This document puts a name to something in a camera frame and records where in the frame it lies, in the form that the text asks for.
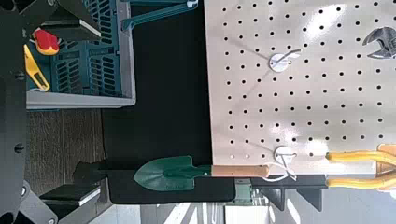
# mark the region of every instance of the black metal frame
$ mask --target black metal frame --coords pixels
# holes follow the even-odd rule
[[[27,115],[23,45],[29,41],[35,29],[59,8],[64,8],[79,20],[84,20],[93,30],[99,29],[83,5],[73,4],[73,1],[34,0],[21,9],[21,12],[17,10],[15,0],[2,1],[7,1],[7,9],[0,7],[2,31],[0,35],[2,46],[0,54],[0,176],[3,179],[0,185],[0,223],[12,223],[21,207],[21,192],[23,188],[26,188],[23,186],[25,158],[28,153],[25,149]],[[88,39],[96,40],[99,37],[84,32]],[[29,195],[24,199],[22,209],[24,203],[37,204],[37,209],[43,205],[38,203],[39,200],[33,193]]]
[[[280,211],[285,210],[286,189],[296,189],[319,212],[322,211],[322,190],[327,189],[325,175],[297,175],[297,181],[286,178],[279,182],[267,182],[260,178],[251,178],[251,185],[260,194],[267,197]]]

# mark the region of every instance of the yellow handle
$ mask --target yellow handle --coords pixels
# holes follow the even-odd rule
[[[29,77],[33,80],[33,82],[40,90],[48,91],[50,89],[50,84],[48,83],[37,63],[35,62],[35,58],[33,57],[27,45],[24,45],[24,51],[26,72],[29,74]]]
[[[396,157],[380,151],[328,153],[326,159],[329,161],[379,161],[396,166]]]
[[[329,179],[326,185],[331,188],[380,189],[396,185],[396,174],[384,175],[375,179]]]

